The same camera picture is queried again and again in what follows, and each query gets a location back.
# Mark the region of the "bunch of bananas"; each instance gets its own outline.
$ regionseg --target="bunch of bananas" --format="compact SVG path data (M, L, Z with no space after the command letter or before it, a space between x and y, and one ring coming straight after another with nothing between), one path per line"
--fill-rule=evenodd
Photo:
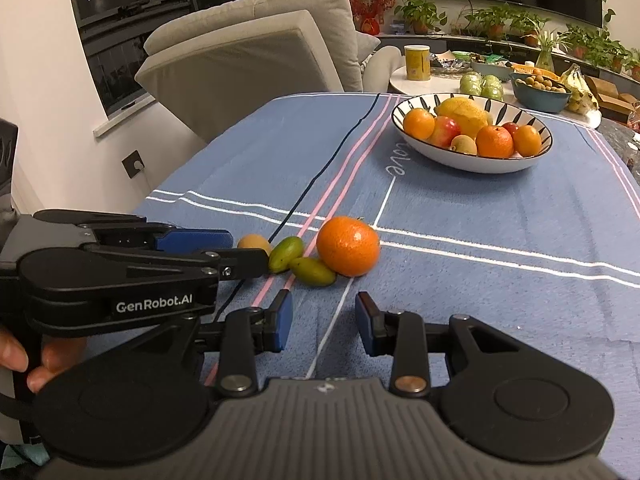
M567 110L585 115L598 109L598 101L589 90L578 65L572 64L569 70L560 76L560 82L571 90L571 97L566 105Z

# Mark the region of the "apple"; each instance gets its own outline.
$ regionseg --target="apple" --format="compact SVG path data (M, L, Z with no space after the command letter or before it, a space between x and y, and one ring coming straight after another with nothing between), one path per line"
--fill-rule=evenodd
M427 142L439 148L448 148L459 134L460 126L456 121L450 117L437 116L435 128Z
M513 133L519 128L516 123L504 123L502 127L511 134L511 137L513 137Z

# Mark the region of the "human hand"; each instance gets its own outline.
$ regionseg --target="human hand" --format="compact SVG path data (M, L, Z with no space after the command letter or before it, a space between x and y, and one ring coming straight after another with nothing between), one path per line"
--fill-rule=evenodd
M86 338L54 338L42 348L41 365L27 376L27 386L37 394L56 375L77 364L86 346ZM4 327L0 327L0 366L24 372L29 358L20 342Z

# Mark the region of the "table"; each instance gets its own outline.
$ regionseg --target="table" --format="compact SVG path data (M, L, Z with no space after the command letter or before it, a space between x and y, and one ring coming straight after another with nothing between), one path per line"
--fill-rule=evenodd
M443 167L402 143L397 94L308 94L272 101L215 139L137 209L149 221L255 232L312 245L326 218L362 217L382 242L357 280L310 288L286 274L243 286L229 309L293 294L287 349L257 358L268 376L388 378L369 358L354 297L429 322L465 312L600 380L616 405L602 452L640 477L640 187L598 132L545 118L554 148L530 170L478 175ZM287 218L298 200L300 204ZM220 303L234 283L221 283ZM92 351L123 335L92 340ZM203 380L216 355L207 355ZM433 383L447 382L432 360Z
M406 78L406 67L402 66L395 70L389 78L389 84L398 90L402 94L406 95L421 95L421 94L437 94L437 93L460 93L460 79L461 75L445 76L445 75L431 75L431 79L428 81L409 81ZM515 105L519 108L524 108L520 102L513 95L513 88L511 82L502 83L504 89L503 101ZM602 121L602 114L598 110L589 112L586 116L574 114L567 110L562 110L559 115L576 121L577 123L584 124L590 128L597 128Z

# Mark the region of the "white bowl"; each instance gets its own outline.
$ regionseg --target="white bowl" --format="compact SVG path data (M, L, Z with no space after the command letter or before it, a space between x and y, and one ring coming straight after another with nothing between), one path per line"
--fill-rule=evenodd
M514 158L488 158L485 156L467 155L466 153L452 152L447 148L439 148L414 139L402 129L402 120L412 108L426 108L432 114L433 109L450 97L465 97L473 99L481 108L488 111L494 118L494 124L516 123L519 126L530 124L540 132L542 138L542 150L534 156L516 156ZM394 124L404 137L404 140L414 149L440 164L473 173L513 173L524 170L537 163L551 150L554 143L551 132L545 124L533 115L513 105L495 101L485 97L468 96L466 94L425 94L402 101L392 113Z

